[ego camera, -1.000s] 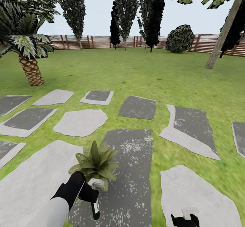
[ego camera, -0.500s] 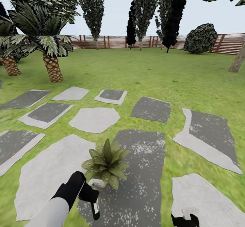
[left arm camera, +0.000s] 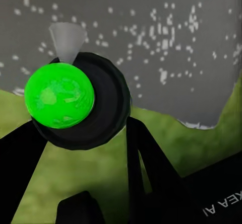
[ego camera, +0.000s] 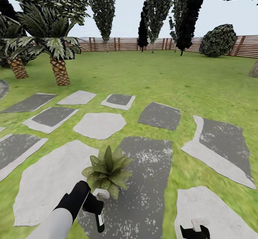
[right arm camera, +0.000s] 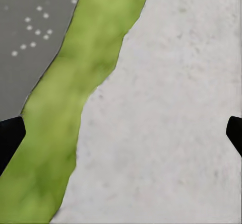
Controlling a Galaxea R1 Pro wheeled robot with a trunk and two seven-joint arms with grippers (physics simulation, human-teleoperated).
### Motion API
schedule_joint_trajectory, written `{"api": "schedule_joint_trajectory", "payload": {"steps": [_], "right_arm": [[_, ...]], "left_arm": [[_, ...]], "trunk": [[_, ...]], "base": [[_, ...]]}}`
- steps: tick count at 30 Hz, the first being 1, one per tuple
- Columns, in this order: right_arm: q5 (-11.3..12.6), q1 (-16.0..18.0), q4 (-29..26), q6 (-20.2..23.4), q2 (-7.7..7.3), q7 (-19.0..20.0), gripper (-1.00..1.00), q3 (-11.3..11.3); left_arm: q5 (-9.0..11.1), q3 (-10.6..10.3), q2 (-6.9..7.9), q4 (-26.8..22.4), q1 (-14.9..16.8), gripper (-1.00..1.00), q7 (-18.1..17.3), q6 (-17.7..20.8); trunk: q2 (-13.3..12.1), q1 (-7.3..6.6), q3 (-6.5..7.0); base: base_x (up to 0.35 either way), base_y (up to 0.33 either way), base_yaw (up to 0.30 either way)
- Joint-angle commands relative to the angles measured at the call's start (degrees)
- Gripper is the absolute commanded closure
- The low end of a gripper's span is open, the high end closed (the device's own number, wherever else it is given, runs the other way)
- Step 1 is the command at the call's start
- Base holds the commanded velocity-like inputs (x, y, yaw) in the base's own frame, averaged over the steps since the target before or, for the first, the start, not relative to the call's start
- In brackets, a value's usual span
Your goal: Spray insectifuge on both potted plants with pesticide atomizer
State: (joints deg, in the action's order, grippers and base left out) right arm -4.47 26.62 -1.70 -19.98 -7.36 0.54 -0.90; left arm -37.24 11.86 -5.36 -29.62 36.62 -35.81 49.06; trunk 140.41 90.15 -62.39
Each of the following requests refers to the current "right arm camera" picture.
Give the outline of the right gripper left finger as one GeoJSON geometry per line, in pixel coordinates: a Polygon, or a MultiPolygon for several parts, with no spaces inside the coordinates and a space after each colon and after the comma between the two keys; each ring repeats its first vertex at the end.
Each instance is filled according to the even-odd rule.
{"type": "Polygon", "coordinates": [[[25,135],[25,124],[21,116],[0,122],[0,176],[25,135]]]}

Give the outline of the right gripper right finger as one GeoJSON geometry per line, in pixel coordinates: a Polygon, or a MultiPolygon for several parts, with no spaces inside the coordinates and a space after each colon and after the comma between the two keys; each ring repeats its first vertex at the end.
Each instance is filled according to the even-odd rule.
{"type": "Polygon", "coordinates": [[[242,118],[235,116],[229,118],[226,135],[242,157],[242,118]]]}

